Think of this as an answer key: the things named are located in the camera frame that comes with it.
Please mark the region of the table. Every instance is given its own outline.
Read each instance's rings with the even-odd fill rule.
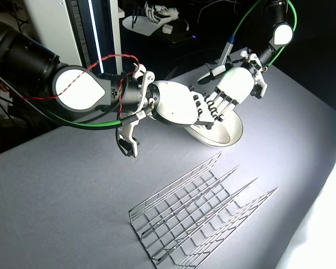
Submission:
[[[206,67],[175,78],[195,85]],[[271,67],[266,96],[236,108],[241,140],[206,146],[145,119],[137,159],[114,132],[58,128],[0,155],[0,268],[153,268],[128,210],[219,151],[216,174],[279,190],[201,268],[274,268],[336,159],[336,112]],[[196,89],[213,89],[210,82]]]

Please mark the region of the white robotic hand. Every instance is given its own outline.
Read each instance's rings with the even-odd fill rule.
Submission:
[[[147,18],[157,25],[164,25],[170,21],[178,19],[179,12],[176,8],[166,8],[165,6],[149,6],[148,2],[144,4],[144,10]]]

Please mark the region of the dish rack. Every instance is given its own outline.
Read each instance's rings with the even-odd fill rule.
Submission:
[[[129,211],[130,223],[157,269],[200,266],[277,188],[240,206],[252,182],[229,193],[212,168],[221,152]]]

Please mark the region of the metal wire rack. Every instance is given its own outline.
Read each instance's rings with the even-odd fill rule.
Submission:
[[[240,206],[211,169],[221,152],[129,211],[130,223],[157,269],[197,268],[276,190]]]

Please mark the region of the white plate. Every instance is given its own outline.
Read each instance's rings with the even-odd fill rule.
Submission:
[[[216,147],[227,147],[235,144],[242,135],[242,122],[234,112],[225,115],[222,122],[216,121],[208,130],[202,126],[191,125],[185,127],[186,131],[200,142]]]

